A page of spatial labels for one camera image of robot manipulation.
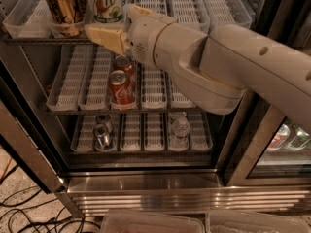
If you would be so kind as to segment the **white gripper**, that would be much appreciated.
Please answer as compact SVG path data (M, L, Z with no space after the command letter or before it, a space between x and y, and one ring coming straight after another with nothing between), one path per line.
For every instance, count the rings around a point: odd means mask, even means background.
M139 63L150 68L172 70L175 65L171 52L174 44L169 34L177 23L176 19L135 4L127 4L126 9L129 18L134 19L128 34L122 29L91 24L85 27L87 37L118 55L127 55L130 44L130 52Z

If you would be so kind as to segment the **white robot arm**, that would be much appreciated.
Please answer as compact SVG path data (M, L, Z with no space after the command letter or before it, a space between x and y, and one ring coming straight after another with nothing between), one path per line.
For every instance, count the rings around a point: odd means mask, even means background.
M126 6L131 24L86 27L88 38L165 71L199 108L227 115L251 89L311 132L311 56L236 24L206 34L173 17Z

